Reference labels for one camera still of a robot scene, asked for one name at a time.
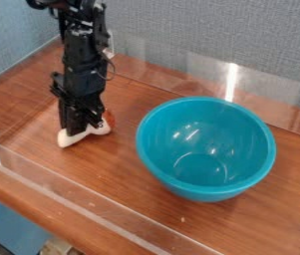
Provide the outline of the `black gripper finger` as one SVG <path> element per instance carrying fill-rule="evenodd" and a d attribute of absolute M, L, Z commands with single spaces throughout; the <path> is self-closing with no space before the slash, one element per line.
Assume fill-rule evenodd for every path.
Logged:
<path fill-rule="evenodd" d="M 68 107 L 66 112 L 66 130 L 68 135 L 74 136 L 89 129 L 96 134 L 104 134 L 107 132 L 107 125 L 104 121 L 104 114 L 90 109 L 76 107 Z"/>
<path fill-rule="evenodd" d="M 60 109 L 61 127 L 70 128 L 73 125 L 72 106 L 68 105 L 64 100 L 60 100 L 58 109 Z"/>

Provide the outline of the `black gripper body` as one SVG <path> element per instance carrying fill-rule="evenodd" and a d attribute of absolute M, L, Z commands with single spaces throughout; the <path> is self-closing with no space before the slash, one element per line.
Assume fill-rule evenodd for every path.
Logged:
<path fill-rule="evenodd" d="M 101 94 L 107 88 L 108 61 L 98 58 L 89 61 L 65 58 L 64 67 L 64 74 L 52 74 L 52 93 L 60 100 L 60 113 L 93 112 L 101 115 L 107 109 Z"/>

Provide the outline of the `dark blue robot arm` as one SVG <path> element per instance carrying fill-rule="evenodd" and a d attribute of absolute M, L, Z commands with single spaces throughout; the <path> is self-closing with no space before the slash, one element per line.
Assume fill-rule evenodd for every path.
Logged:
<path fill-rule="evenodd" d="M 60 101 L 61 127 L 68 136 L 100 128 L 107 108 L 101 94 L 107 88 L 109 47 L 105 4 L 97 0 L 26 0 L 37 10 L 49 9 L 60 22 L 65 45 L 65 73 L 54 72 L 52 93 Z"/>

